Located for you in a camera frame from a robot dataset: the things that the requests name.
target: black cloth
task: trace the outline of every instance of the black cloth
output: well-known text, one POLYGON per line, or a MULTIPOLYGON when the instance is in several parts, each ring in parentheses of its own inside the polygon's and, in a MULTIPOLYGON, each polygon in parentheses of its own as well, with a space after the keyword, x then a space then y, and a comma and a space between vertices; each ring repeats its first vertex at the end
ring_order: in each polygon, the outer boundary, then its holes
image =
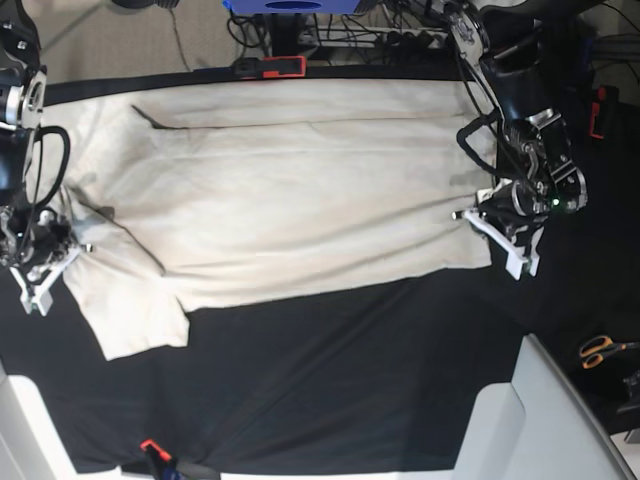
MULTIPOLYGON (((331 67, 308 67, 305 78, 353 78, 393 80, 458 80, 460 73, 455 61, 447 51, 423 52, 423 64, 406 65, 340 65, 331 67)), ((77 102, 88 98, 103 97, 117 93, 138 92, 158 88, 183 87, 234 82, 241 80, 231 68, 208 68, 187 73, 168 73, 134 78, 108 78, 82 80, 50 85, 47 87, 45 106, 77 102)))
POLYGON ((188 348, 109 363, 63 288, 50 317, 26 318, 5 276, 0 352, 38 384, 82 471, 140 460, 147 437, 224 472, 448 469, 524 333, 473 293, 483 274, 203 310, 188 348))
POLYGON ((537 325, 610 433, 640 428, 640 409, 617 414, 629 399, 622 379, 640 369, 640 355, 625 352, 585 371, 577 351, 595 335, 621 342, 640 340, 640 113, 627 105, 617 108, 605 139, 590 142, 583 152, 588 159, 589 208, 564 225, 567 236, 576 237, 576 248, 584 251, 585 259, 588 256, 588 264, 599 264, 597 276, 590 275, 592 288, 584 292, 596 301, 583 301, 566 311, 560 322, 537 325))

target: gray floor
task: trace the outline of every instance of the gray floor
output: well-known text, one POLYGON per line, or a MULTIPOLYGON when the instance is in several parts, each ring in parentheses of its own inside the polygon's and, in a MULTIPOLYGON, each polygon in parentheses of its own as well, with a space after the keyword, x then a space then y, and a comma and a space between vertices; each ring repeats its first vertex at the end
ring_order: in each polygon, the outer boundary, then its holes
MULTIPOLYGON (((105 0, 24 3, 38 26, 52 83, 185 70, 167 10, 126 10, 105 0)), ((175 15, 191 69, 224 67, 236 58, 219 0, 183 0, 175 15)))

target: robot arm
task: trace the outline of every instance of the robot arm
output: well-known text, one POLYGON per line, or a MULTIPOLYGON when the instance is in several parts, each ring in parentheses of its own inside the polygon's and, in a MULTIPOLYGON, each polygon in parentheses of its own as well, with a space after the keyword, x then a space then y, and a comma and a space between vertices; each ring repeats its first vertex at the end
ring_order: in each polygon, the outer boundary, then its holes
POLYGON ((48 207, 71 145, 64 129, 40 126, 46 83, 33 21, 20 0, 0 3, 0 269, 9 269, 20 285, 25 310, 42 315, 52 303, 49 288, 81 250, 69 221, 48 207), (64 154, 58 177, 41 196, 42 155, 37 166, 32 157, 34 144, 46 135, 62 138, 64 154), (33 203, 25 189, 30 168, 39 169, 33 203))
MULTIPOLYGON (((564 12, 565 2, 558 4, 564 12)), ((499 177, 495 188, 478 192, 474 208, 454 218, 467 219, 506 250, 507 270, 516 279, 537 272, 536 246, 545 220, 556 213, 574 213, 587 203, 585 178, 573 162, 565 122, 541 76, 538 18, 552 16, 550 6, 546 0, 529 0, 515 7, 521 12, 515 15, 505 14, 512 9, 478 10, 468 2, 451 2, 445 8, 458 62, 493 106, 488 114, 479 111, 457 140, 476 164, 499 177), (535 10, 532 4, 544 8, 535 10), (487 165, 467 143, 482 127, 492 129, 511 161, 508 174, 487 165)))

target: orange scissors handle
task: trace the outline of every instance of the orange scissors handle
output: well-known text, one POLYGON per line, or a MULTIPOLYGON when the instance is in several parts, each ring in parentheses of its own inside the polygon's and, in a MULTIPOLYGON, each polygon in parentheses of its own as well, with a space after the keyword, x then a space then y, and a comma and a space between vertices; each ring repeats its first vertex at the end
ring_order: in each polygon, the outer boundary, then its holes
POLYGON ((612 355, 636 348, 640 348, 640 342, 616 343, 607 335, 593 337, 580 348, 582 368, 588 370, 597 367, 612 355))
POLYGON ((580 358, 586 358, 590 355, 593 355, 594 353, 604 350, 607 347, 610 347, 611 345, 613 345, 613 340, 611 340, 611 337, 608 335, 598 335, 597 337, 593 337, 582 347, 580 347, 580 358))

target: blue box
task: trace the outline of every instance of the blue box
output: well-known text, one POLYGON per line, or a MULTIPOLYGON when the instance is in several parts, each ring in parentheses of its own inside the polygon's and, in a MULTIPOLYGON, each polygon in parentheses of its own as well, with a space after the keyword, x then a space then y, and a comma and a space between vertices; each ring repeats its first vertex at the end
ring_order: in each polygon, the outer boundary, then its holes
POLYGON ((238 15, 256 13, 364 13, 376 0, 225 0, 224 5, 238 15))

